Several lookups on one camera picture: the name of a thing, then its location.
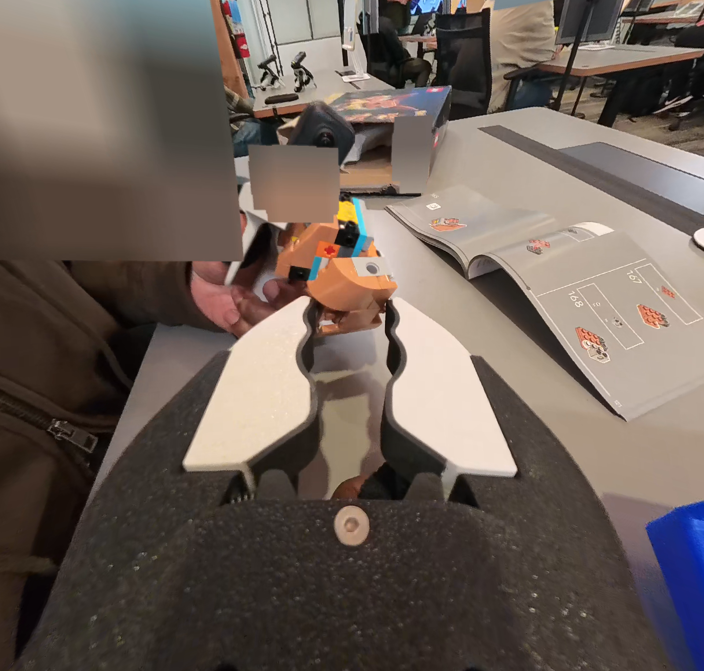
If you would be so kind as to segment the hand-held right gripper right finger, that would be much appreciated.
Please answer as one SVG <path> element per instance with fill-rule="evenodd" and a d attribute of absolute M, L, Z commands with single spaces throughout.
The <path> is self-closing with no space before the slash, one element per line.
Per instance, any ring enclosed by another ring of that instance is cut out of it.
<path fill-rule="evenodd" d="M 515 478 L 518 467 L 470 351 L 400 297 L 386 305 L 385 333 L 385 462 L 406 482 L 438 476 L 446 497 L 463 475 Z"/>

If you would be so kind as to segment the colourful toy brick build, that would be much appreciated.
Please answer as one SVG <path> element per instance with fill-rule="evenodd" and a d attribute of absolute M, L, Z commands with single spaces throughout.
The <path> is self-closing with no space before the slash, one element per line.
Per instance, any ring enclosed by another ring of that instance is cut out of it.
<path fill-rule="evenodd" d="M 343 196 L 327 223 L 289 224 L 279 248 L 275 274 L 305 284 L 305 292 L 320 307 L 319 335 L 381 325 L 398 285 L 375 245 L 364 200 Z"/>

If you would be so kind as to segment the person's left forearm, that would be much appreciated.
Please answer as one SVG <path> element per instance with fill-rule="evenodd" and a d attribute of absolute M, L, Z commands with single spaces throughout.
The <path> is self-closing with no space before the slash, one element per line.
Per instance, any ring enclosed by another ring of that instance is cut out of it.
<path fill-rule="evenodd" d="M 191 293 L 191 262 L 65 261 L 68 273 L 123 327 L 187 325 L 223 332 Z"/>

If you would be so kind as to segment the grey background desk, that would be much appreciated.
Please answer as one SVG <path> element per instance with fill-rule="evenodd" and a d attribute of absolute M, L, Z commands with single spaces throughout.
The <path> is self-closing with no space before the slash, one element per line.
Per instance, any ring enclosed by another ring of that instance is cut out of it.
<path fill-rule="evenodd" d="M 309 84 L 298 94 L 298 99 L 279 104 L 267 104 L 266 99 L 274 95 L 284 95 L 294 92 L 294 75 L 285 74 L 281 77 L 281 86 L 273 90 L 257 90 L 253 101 L 254 117 L 268 119 L 276 116 L 293 116 L 300 114 L 309 104 L 316 101 L 333 101 L 343 93 L 367 93 L 392 89 L 392 86 L 378 78 L 370 77 L 359 82 L 347 83 L 333 69 L 313 71 L 315 84 Z"/>

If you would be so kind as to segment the brown edged desk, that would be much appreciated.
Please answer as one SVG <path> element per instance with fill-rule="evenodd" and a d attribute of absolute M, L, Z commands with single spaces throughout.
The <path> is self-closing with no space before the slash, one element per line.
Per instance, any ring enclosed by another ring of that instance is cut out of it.
<path fill-rule="evenodd" d="M 559 76 L 568 72 L 569 77 L 614 79 L 615 85 L 606 98 L 598 119 L 599 125 L 611 128 L 634 86 L 650 70 L 677 62 L 689 62 L 702 56 L 702 48 L 622 44 L 599 51 L 579 48 L 571 67 L 568 67 L 571 58 L 569 48 L 557 58 L 539 63 L 536 68 Z"/>

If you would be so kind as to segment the person's left hand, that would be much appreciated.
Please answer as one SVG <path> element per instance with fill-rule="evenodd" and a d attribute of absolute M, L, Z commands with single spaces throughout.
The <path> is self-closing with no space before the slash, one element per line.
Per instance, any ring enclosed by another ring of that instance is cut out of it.
<path fill-rule="evenodd" d="M 278 310 L 306 296 L 305 282 L 270 276 L 260 259 L 240 268 L 231 285 L 225 284 L 229 265 L 192 262 L 190 289 L 198 309 L 213 324 L 242 337 Z"/>

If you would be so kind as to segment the person's right hand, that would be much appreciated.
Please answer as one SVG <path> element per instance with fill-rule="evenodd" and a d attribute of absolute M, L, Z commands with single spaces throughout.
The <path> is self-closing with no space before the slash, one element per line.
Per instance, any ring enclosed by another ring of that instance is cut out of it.
<path fill-rule="evenodd" d="M 373 500 L 387 499 L 388 489 L 384 484 L 386 464 L 381 465 L 369 475 L 357 475 L 340 483 L 331 495 L 338 500 Z"/>

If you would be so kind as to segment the small black tripod device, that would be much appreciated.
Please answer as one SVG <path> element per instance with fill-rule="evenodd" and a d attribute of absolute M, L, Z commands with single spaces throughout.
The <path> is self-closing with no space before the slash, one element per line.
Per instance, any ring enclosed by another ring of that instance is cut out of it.
<path fill-rule="evenodd" d="M 294 93 L 299 95 L 306 88 L 312 86 L 317 87 L 314 76 L 311 71 L 305 66 L 306 52 L 299 51 L 291 61 L 291 69 L 294 75 Z"/>
<path fill-rule="evenodd" d="M 262 92 L 276 90 L 282 87 L 283 80 L 278 70 L 278 61 L 275 54 L 258 63 L 260 70 L 259 90 Z"/>

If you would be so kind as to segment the cardboard box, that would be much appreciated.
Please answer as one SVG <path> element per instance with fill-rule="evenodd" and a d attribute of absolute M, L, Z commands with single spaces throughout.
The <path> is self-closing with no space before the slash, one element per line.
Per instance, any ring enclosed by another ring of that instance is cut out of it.
<path fill-rule="evenodd" d="M 299 116 L 278 127 L 280 143 L 286 143 Z M 433 148 L 432 124 L 428 119 L 428 116 L 399 118 L 393 125 L 391 148 L 375 148 L 358 161 L 349 162 L 346 156 L 340 168 L 340 192 L 407 196 L 424 192 L 444 142 L 443 138 Z"/>

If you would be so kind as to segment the red fire extinguisher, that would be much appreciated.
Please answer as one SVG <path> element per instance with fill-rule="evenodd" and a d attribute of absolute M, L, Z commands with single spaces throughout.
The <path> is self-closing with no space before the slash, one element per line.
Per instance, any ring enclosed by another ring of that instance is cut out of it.
<path fill-rule="evenodd" d="M 238 2 L 237 0 L 221 0 L 221 7 L 234 42 L 236 56 L 245 60 L 250 57 L 250 50 Z"/>

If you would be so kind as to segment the white tablet stand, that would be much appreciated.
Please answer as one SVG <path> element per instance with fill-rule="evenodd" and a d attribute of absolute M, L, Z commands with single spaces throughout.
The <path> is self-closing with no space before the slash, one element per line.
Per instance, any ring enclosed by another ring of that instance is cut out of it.
<path fill-rule="evenodd" d="M 357 19 L 359 0 L 344 0 L 343 26 L 341 30 L 341 48 L 343 60 L 347 63 L 342 71 L 342 79 L 348 84 L 357 85 L 370 78 L 365 70 L 360 52 L 356 50 L 358 41 Z"/>

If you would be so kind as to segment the black office chair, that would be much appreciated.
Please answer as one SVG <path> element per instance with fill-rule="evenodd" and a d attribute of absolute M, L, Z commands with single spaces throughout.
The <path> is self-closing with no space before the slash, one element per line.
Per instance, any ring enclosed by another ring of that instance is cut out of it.
<path fill-rule="evenodd" d="M 436 78 L 451 87 L 450 121 L 485 115 L 491 99 L 491 10 L 436 16 Z"/>

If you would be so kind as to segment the grey instruction booklet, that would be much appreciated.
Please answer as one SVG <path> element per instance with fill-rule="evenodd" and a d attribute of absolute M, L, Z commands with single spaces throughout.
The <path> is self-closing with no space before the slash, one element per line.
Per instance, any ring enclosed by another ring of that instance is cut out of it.
<path fill-rule="evenodd" d="M 469 281 L 501 272 L 623 419 L 703 385 L 703 313 L 628 235 L 504 207 L 463 185 L 386 210 Z"/>

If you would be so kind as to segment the person's brown jacket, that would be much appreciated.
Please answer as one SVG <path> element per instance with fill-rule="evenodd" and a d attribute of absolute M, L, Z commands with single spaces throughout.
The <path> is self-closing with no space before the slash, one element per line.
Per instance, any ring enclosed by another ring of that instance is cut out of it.
<path fill-rule="evenodd" d="M 153 325 L 121 326 L 64 262 L 1 262 L 2 670 L 41 615 Z"/>

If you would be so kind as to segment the blue plastic bin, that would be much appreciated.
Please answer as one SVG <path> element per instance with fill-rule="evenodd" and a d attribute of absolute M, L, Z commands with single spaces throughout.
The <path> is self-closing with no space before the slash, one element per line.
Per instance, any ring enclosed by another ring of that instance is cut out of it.
<path fill-rule="evenodd" d="M 671 510 L 646 531 L 682 624 L 694 666 L 703 669 L 703 502 Z"/>

